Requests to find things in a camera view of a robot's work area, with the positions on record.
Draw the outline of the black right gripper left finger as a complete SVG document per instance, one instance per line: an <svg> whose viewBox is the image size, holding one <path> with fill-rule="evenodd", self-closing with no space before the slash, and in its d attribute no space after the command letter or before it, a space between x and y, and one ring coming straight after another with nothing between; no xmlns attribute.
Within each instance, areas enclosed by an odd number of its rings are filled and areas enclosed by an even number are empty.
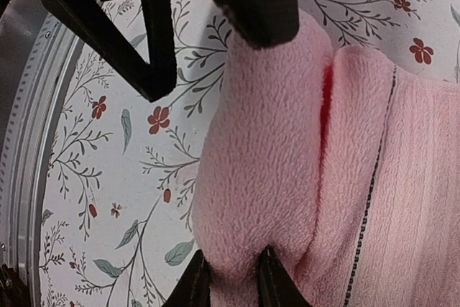
<svg viewBox="0 0 460 307"><path fill-rule="evenodd" d="M163 307L209 307L210 269L201 249L191 258Z"/></svg>

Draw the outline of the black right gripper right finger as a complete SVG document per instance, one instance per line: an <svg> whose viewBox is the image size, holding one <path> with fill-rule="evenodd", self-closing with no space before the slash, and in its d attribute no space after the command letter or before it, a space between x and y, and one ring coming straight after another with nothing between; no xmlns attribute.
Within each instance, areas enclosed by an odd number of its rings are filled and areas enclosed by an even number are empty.
<svg viewBox="0 0 460 307"><path fill-rule="evenodd" d="M271 246L265 247L259 256L257 287L259 306L311 307Z"/></svg>

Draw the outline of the pink towel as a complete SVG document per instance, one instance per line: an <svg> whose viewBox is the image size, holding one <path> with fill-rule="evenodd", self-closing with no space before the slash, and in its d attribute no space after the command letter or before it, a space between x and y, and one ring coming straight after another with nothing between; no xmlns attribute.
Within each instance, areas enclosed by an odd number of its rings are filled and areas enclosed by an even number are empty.
<svg viewBox="0 0 460 307"><path fill-rule="evenodd" d="M272 246L313 306L459 304L459 87L377 50L234 35L206 135L193 233L212 306L256 306Z"/></svg>

